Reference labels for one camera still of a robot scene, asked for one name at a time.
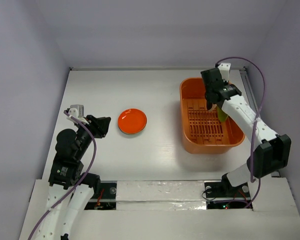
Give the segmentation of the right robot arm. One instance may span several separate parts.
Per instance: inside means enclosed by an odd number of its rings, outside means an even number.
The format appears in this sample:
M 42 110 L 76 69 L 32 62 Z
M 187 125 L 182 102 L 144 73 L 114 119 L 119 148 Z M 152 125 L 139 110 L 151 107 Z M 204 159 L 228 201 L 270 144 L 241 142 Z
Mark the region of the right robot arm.
M 261 179 L 285 168 L 292 144 L 290 137 L 278 134 L 252 110 L 239 88 L 229 82 L 230 64 L 222 63 L 200 74 L 205 87 L 207 108 L 217 106 L 221 109 L 250 141 L 250 156 L 246 163 L 224 174 L 220 185 L 213 186 L 209 191 L 232 196 L 239 186 L 248 181 Z

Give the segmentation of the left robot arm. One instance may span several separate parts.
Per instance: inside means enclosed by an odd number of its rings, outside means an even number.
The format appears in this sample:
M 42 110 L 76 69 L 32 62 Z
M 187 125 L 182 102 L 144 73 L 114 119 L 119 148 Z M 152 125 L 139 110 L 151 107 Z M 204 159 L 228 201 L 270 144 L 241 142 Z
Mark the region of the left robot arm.
M 104 138 L 111 118 L 82 116 L 74 108 L 64 111 L 77 130 L 64 129 L 56 137 L 56 154 L 48 178 L 45 212 L 33 227 L 30 240 L 69 240 L 91 198 L 100 194 L 101 180 L 97 174 L 83 170 L 82 157 L 96 139 Z

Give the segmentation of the orange plate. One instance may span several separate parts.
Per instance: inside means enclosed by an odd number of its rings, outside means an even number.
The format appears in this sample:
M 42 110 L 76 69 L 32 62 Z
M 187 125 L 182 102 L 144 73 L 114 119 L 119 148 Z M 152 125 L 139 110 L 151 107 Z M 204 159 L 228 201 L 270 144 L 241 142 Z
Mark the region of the orange plate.
M 146 114 L 137 108 L 124 110 L 117 119 L 117 125 L 120 130 L 129 134 L 135 134 L 142 131 L 147 125 Z

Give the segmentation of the cream floral plate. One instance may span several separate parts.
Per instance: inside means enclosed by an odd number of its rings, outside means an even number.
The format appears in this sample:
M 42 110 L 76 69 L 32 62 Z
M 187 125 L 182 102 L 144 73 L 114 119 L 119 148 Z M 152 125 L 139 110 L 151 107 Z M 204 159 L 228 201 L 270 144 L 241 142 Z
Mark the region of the cream floral plate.
M 217 105 L 215 103 L 212 103 L 209 101 L 206 102 L 206 108 L 209 112 L 213 111 L 216 107 L 217 107 Z
M 140 135 L 142 135 L 144 133 L 144 130 L 141 130 L 141 131 L 139 131 L 137 133 L 127 133 L 127 132 L 122 131 L 121 129 L 119 129 L 118 131 L 125 138 L 138 137 L 138 136 L 140 136 Z

